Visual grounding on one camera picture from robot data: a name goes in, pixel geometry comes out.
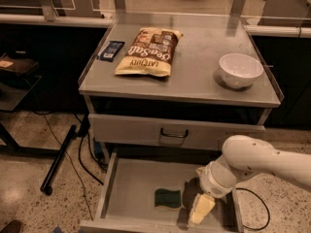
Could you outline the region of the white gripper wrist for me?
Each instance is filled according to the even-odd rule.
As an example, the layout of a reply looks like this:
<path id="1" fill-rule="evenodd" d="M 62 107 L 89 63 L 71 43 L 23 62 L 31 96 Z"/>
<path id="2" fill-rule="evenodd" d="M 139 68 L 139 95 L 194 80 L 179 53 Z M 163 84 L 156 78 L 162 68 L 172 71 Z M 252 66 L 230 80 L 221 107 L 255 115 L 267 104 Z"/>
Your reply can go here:
<path id="1" fill-rule="evenodd" d="M 196 174 L 205 193 L 195 196 L 189 224 L 200 224 L 215 207 L 214 198 L 225 197 L 237 184 L 237 178 L 223 156 L 204 167 L 197 168 Z"/>

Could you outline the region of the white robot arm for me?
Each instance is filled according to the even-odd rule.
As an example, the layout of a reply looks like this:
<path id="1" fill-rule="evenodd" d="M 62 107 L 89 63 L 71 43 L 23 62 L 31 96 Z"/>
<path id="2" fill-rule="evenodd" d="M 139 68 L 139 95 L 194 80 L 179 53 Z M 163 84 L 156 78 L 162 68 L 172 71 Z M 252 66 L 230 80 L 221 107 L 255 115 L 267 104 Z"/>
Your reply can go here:
<path id="1" fill-rule="evenodd" d="M 276 150 L 268 142 L 245 135 L 225 140 L 222 155 L 196 169 L 203 190 L 194 198 L 189 225 L 199 225 L 213 210 L 216 200 L 225 197 L 240 182 L 266 173 L 305 190 L 311 189 L 311 155 Z"/>

